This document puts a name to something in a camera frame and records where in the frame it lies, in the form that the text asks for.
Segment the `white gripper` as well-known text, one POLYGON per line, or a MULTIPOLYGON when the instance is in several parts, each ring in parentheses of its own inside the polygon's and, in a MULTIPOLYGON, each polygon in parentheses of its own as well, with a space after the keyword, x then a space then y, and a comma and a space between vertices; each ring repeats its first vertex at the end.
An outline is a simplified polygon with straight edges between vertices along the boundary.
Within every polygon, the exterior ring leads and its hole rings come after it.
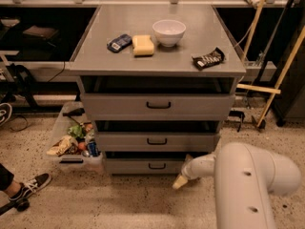
POLYGON ((193 158, 186 154, 181 170, 182 175, 178 175, 173 183, 174 190, 177 190, 188 183, 188 180, 203 177, 203 167, 199 157, 193 158))

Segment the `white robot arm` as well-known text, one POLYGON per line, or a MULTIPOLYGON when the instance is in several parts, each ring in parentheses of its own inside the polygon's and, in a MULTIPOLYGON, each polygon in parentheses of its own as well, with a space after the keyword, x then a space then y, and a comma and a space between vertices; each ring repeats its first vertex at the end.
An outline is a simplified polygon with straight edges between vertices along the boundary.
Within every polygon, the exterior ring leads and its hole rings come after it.
POLYGON ((173 188, 200 177, 213 178, 217 229, 276 229, 269 195, 288 196, 301 184, 290 158, 242 142, 186 156, 173 188))

